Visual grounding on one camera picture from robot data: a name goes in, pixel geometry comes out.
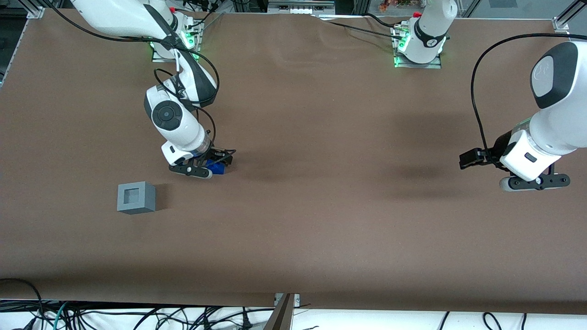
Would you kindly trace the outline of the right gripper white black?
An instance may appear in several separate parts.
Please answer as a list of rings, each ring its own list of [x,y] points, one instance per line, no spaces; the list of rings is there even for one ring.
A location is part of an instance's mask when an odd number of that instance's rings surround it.
[[[233,162],[235,149],[216,148],[216,154],[211,148],[210,142],[204,142],[195,149],[183,150],[178,145],[167,141],[161,146],[163,155],[169,165],[183,165],[192,161],[195,167],[205,167],[210,171],[219,171],[219,164],[229,166]]]

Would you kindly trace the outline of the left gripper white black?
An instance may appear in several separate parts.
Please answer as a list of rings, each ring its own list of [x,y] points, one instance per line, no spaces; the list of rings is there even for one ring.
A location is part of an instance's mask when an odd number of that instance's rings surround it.
[[[477,148],[476,151],[461,153],[460,169],[497,159],[500,167],[530,182],[560,158],[561,148],[556,144],[535,139],[530,130],[510,130],[497,138],[493,150]]]

